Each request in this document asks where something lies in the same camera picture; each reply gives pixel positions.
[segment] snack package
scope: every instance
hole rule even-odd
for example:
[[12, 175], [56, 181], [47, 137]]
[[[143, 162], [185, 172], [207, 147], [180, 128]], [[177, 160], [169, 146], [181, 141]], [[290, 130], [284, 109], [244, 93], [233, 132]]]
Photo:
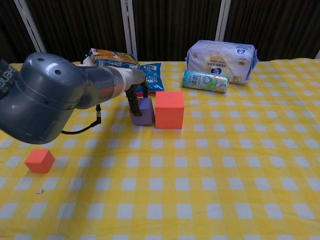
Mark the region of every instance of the snack package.
[[135, 56], [129, 53], [91, 48], [89, 57], [93, 65], [99, 67], [139, 68], [139, 63]]
[[[161, 63], [152, 63], [142, 65], [139, 68], [145, 72], [145, 80], [148, 84], [149, 93], [165, 90], [160, 77], [160, 67]], [[138, 97], [143, 95], [142, 87], [140, 85], [136, 88], [136, 95]]]
[[188, 70], [226, 74], [236, 84], [248, 81], [259, 61], [253, 45], [210, 40], [196, 42], [185, 60]]

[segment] red foam block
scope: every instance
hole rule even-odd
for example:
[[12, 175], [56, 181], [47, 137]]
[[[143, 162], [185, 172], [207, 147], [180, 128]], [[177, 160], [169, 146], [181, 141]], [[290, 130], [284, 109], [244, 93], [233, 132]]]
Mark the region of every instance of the red foam block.
[[184, 95], [181, 91], [158, 91], [155, 94], [155, 128], [182, 129]]
[[55, 157], [48, 149], [32, 150], [24, 164], [33, 173], [48, 173], [55, 162]]

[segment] white tissue package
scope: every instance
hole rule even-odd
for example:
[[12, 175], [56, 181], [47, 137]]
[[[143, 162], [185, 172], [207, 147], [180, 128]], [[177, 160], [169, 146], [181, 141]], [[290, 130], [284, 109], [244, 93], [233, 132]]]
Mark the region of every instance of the white tissue package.
[[226, 74], [236, 84], [248, 81], [259, 61], [253, 45], [210, 40], [195, 43], [185, 60], [188, 70]]

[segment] black cable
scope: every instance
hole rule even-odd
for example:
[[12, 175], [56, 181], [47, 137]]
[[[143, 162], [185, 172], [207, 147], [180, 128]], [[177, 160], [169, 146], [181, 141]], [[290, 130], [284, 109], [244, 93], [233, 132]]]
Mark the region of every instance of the black cable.
[[75, 134], [81, 134], [85, 131], [87, 131], [90, 128], [93, 128], [94, 126], [97, 126], [98, 124], [101, 123], [101, 107], [100, 104], [98, 104], [97, 106], [95, 106], [95, 111], [96, 111], [96, 120], [91, 123], [89, 126], [85, 127], [84, 129], [81, 129], [79, 131], [61, 131], [62, 134], [66, 134], [66, 135], [75, 135]]

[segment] dark curtain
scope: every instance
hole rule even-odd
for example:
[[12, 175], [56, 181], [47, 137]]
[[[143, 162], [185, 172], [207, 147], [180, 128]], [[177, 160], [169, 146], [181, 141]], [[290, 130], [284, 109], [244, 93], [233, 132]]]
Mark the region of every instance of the dark curtain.
[[48, 53], [82, 61], [90, 48], [127, 52], [120, 0], [28, 0]]
[[232, 0], [225, 42], [253, 44], [260, 61], [315, 58], [320, 0]]
[[14, 1], [1, 1], [0, 59], [7, 63], [23, 63], [25, 58], [35, 51]]
[[220, 0], [133, 0], [139, 61], [184, 61], [198, 40], [214, 40]]

